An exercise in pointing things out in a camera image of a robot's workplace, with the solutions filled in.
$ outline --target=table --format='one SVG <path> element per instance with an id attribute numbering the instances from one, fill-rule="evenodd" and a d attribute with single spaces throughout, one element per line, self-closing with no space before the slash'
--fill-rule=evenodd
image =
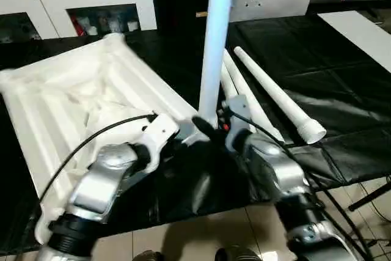
<path id="1" fill-rule="evenodd" d="M 194 107 L 202 71 L 203 29 L 193 35 L 144 31 L 126 41 Z M 1 68 L 20 67 L 90 43 L 96 38 L 57 39 L 0 46 Z M 294 126 L 237 58 L 254 94 L 302 164 L 328 188 L 391 173 L 391 75 L 318 16 L 230 24 L 227 47 L 244 48 L 314 119 L 328 130 L 306 146 Z M 0 252 L 12 254 L 36 195 L 2 102 L 3 209 Z M 117 202 L 106 235 L 264 202 L 266 194 L 246 168 L 207 143 L 181 149 Z M 34 237 L 24 249 L 36 249 Z"/>

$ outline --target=black connector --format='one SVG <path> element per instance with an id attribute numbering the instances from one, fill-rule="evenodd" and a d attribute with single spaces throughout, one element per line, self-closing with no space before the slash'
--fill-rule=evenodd
<path id="1" fill-rule="evenodd" d="M 53 234 L 48 246 L 65 254 L 90 257 L 95 243 L 101 236 L 102 226 L 99 222 L 63 214 L 49 226 Z"/>

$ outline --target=pipe end cap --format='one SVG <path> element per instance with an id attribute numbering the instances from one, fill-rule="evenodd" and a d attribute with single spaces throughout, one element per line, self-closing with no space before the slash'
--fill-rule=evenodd
<path id="1" fill-rule="evenodd" d="M 313 144 L 322 139 L 327 131 L 317 120 L 309 119 L 298 127 L 298 133 L 307 144 Z"/>

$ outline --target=black stand leg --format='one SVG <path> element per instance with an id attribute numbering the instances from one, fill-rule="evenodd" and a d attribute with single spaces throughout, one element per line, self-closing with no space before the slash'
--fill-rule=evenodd
<path id="1" fill-rule="evenodd" d="M 391 182 L 390 183 L 386 183 L 384 186 L 381 186 L 380 188 L 374 190 L 372 193 L 370 193 L 369 195 L 365 196 L 361 200 L 358 200 L 356 203 L 353 203 L 348 208 L 349 208 L 350 211 L 354 211 L 354 210 L 360 208 L 361 206 L 364 206 L 365 204 L 367 204 L 369 202 L 372 202 L 377 197 L 383 195 L 384 193 L 386 193 L 386 192 L 388 192 L 390 190 L 391 190 Z"/>

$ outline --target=glass cabinet door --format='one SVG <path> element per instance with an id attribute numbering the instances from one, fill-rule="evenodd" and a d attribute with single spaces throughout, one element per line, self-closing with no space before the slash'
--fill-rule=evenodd
<path id="1" fill-rule="evenodd" d="M 58 37 L 40 0 L 0 0 L 0 43 Z"/>

